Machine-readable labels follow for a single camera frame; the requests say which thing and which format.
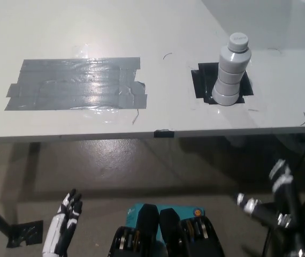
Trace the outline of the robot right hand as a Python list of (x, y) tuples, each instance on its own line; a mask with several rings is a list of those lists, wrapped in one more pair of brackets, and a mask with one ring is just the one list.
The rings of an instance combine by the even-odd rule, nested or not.
[(279, 159), (269, 173), (274, 208), (243, 193), (234, 201), (244, 213), (280, 235), (283, 256), (305, 256), (305, 217), (301, 211), (294, 176), (287, 162)]

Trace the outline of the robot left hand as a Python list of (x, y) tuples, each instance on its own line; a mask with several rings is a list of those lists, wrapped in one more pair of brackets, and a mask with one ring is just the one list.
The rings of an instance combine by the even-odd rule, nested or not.
[(67, 250), (82, 213), (81, 194), (72, 189), (52, 218), (42, 249), (42, 256), (67, 256)]

